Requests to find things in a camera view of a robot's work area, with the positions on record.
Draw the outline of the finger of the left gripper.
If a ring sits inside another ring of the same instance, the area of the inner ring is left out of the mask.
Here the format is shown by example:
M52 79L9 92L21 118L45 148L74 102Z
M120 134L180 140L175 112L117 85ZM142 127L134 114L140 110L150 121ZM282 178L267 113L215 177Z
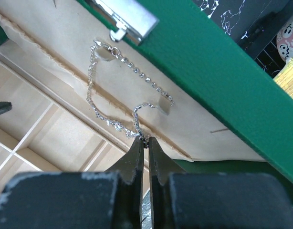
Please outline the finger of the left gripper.
M0 102L0 115L4 114L12 109L11 102Z

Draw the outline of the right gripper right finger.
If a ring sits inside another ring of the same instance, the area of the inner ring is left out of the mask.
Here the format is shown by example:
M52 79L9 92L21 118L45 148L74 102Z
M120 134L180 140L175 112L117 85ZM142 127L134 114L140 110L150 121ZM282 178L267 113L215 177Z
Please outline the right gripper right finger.
M265 173L187 173L154 137L148 145L153 228L293 228L293 208L275 177Z

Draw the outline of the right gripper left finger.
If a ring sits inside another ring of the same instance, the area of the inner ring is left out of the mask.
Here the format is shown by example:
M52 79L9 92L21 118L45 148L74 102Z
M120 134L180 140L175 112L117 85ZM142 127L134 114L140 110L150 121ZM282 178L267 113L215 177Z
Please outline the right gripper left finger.
M0 229L141 228L144 143L104 172L22 172L0 194Z

